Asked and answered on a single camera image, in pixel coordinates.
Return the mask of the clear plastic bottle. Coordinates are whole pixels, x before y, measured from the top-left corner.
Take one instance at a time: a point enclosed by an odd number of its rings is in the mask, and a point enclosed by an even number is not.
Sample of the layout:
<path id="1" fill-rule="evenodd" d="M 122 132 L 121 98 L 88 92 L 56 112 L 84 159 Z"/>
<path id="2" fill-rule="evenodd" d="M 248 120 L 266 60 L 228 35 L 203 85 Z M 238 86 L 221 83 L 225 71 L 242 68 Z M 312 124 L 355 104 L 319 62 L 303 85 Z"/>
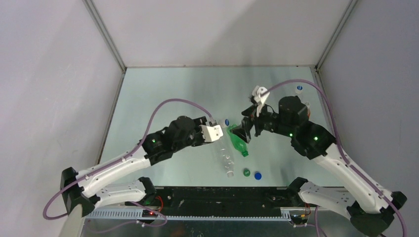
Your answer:
<path id="1" fill-rule="evenodd" d="M 222 144 L 226 144 L 227 142 L 227 125 L 228 123 L 225 122 L 224 119 L 220 119 L 216 121 L 215 128 L 217 129 L 217 132 L 219 133 L 220 142 Z"/>

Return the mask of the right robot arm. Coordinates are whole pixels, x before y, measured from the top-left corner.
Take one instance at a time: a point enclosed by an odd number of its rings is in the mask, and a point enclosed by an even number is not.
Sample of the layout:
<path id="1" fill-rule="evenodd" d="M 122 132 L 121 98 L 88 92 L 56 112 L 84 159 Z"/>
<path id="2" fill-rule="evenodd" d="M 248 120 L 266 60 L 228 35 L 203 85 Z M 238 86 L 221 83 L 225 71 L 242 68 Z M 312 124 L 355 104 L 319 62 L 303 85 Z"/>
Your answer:
<path id="1" fill-rule="evenodd" d="M 324 127 L 309 120 L 308 107 L 296 96 L 278 103 L 278 111 L 267 105 L 253 104 L 242 112 L 240 125 L 231 132 L 249 143 L 251 130 L 287 136 L 291 146 L 303 157 L 330 172 L 346 188 L 346 193 L 315 185 L 298 177 L 288 186 L 287 199 L 293 206 L 313 204 L 345 218 L 362 234 L 379 237 L 391 225 L 407 198 L 402 192 L 391 192 L 367 175 L 338 145 Z"/>

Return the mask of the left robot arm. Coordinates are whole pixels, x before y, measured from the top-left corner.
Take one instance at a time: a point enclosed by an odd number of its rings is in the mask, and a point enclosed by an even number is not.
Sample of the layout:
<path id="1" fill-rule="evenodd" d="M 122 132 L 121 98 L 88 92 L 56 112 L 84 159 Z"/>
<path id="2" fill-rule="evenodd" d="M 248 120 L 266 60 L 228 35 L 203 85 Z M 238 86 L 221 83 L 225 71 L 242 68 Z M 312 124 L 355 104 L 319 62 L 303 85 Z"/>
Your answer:
<path id="1" fill-rule="evenodd" d="M 169 126 L 148 134 L 131 152 L 89 169 L 76 171 L 69 167 L 63 170 L 60 189 L 67 214 L 78 205 L 82 207 L 83 217 L 100 207 L 122 202 L 152 205 L 156 190 L 150 178 L 140 177 L 125 184 L 114 182 L 170 159 L 184 148 L 210 144 L 222 136 L 221 126 L 208 122 L 206 117 L 180 116 Z"/>

